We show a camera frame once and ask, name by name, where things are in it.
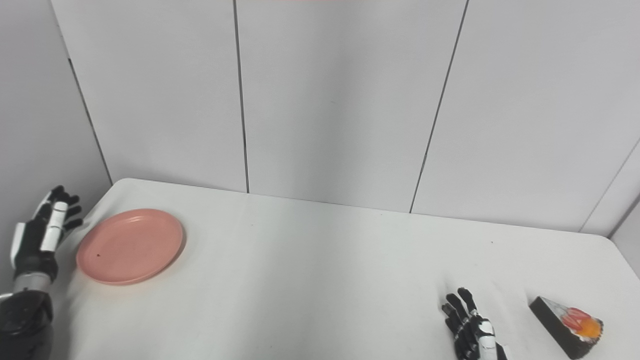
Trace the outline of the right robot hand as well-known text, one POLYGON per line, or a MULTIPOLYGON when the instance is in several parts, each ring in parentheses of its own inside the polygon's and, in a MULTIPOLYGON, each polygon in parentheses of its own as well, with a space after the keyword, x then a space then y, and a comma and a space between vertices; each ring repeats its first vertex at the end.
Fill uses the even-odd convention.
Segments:
POLYGON ((473 294, 465 287, 445 296, 441 305, 458 360, 507 360, 505 347, 496 340, 493 323, 483 317, 473 294))

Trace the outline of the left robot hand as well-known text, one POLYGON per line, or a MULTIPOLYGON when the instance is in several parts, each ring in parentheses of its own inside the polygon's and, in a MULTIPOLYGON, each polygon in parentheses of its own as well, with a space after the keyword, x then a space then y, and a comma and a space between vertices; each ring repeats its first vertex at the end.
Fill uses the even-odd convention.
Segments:
POLYGON ((56 251, 68 233, 82 226, 80 197, 62 185, 51 189, 39 203, 33 217, 16 224, 10 249, 13 279, 42 273, 50 281, 58 276, 56 251))

